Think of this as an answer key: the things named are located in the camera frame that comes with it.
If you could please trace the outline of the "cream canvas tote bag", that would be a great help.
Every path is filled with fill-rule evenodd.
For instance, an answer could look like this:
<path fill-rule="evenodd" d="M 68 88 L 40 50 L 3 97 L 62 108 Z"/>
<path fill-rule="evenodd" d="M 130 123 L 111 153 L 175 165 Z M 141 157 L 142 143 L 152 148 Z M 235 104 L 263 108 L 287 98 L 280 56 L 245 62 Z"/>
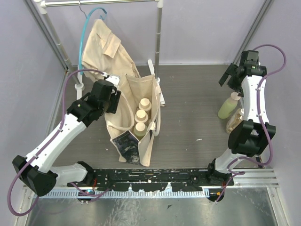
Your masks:
<path fill-rule="evenodd" d="M 148 167 L 160 131 L 160 86 L 153 75 L 126 76 L 118 89 L 121 96 L 116 113 L 105 114 L 110 141 L 120 162 Z"/>

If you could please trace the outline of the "green flip-cap bottle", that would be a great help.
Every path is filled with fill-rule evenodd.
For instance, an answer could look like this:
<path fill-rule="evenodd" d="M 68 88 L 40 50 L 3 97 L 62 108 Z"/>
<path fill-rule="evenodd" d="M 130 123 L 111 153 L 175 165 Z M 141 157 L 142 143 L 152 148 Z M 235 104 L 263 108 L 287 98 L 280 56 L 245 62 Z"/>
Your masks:
<path fill-rule="evenodd" d="M 230 97 L 225 100 L 218 111 L 220 119 L 226 119 L 230 116 L 233 110 L 237 107 L 238 101 L 241 99 L 237 92 L 232 92 Z"/>

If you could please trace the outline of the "beige labelled bottle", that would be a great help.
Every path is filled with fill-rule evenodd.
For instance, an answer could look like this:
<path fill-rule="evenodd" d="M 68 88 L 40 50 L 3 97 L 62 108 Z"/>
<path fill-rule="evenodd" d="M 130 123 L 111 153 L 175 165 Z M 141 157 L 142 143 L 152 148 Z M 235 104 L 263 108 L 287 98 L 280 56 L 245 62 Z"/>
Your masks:
<path fill-rule="evenodd" d="M 140 100 L 138 105 L 140 110 L 144 110 L 146 113 L 149 113 L 152 107 L 151 101 L 147 98 L 143 98 Z"/>

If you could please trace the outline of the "amber clear bottle white cap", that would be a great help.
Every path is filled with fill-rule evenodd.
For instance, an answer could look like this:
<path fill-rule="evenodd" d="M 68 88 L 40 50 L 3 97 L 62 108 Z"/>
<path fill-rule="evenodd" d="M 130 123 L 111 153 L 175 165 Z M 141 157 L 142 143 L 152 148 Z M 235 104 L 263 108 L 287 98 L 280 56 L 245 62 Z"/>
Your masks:
<path fill-rule="evenodd" d="M 228 134 L 230 134 L 235 129 L 235 127 L 240 124 L 240 122 L 243 120 L 243 116 L 244 108 L 237 109 L 237 111 L 232 115 L 226 125 L 226 132 Z"/>

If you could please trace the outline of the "green bottle beige cap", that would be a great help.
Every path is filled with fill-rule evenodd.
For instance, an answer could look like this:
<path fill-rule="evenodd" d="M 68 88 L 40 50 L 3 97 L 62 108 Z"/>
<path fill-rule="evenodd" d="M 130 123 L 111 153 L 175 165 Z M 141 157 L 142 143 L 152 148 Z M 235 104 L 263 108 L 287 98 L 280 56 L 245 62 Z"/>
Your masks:
<path fill-rule="evenodd" d="M 147 132 L 147 126 L 144 123 L 137 123 L 134 127 L 134 135 L 135 137 L 141 141 Z"/>

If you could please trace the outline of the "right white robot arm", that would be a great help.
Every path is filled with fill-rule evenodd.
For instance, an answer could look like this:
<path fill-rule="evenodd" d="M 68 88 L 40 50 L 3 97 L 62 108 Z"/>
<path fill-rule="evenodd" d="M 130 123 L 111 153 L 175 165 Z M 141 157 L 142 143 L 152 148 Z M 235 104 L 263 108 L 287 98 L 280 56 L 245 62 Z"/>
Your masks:
<path fill-rule="evenodd" d="M 252 160 L 271 143 L 276 127 L 270 125 L 265 110 L 265 76 L 267 68 L 259 64 L 259 53 L 243 51 L 239 65 L 230 64 L 219 84 L 226 83 L 244 101 L 242 121 L 230 133 L 227 150 L 207 168 L 207 182 L 224 185 L 232 176 L 231 170 L 242 160 Z"/>

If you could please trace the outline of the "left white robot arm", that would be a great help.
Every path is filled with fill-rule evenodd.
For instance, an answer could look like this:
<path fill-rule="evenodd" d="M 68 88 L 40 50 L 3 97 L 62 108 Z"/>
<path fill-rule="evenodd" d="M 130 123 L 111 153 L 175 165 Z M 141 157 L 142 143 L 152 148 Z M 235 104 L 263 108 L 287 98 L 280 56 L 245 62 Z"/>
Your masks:
<path fill-rule="evenodd" d="M 48 194 L 55 186 L 79 182 L 92 186 L 95 170 L 83 161 L 73 165 L 54 167 L 53 163 L 67 145 L 104 113 L 116 113 L 121 92 L 120 78 L 109 76 L 93 84 L 90 92 L 74 101 L 58 126 L 25 157 L 16 156 L 12 164 L 19 179 L 37 196 Z"/>

